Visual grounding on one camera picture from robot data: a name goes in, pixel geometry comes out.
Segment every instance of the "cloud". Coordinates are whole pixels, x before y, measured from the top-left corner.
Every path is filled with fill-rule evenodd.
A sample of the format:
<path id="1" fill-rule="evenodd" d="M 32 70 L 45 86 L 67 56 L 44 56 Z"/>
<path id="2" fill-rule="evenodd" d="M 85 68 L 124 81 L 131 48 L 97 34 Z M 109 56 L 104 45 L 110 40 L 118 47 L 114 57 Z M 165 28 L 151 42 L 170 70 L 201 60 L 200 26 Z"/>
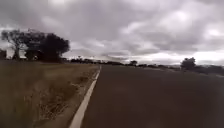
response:
<path id="1" fill-rule="evenodd" d="M 0 0 L 0 26 L 55 32 L 72 42 L 67 57 L 171 64 L 197 56 L 220 64 L 222 58 L 209 55 L 224 50 L 223 5 L 221 0 Z"/>

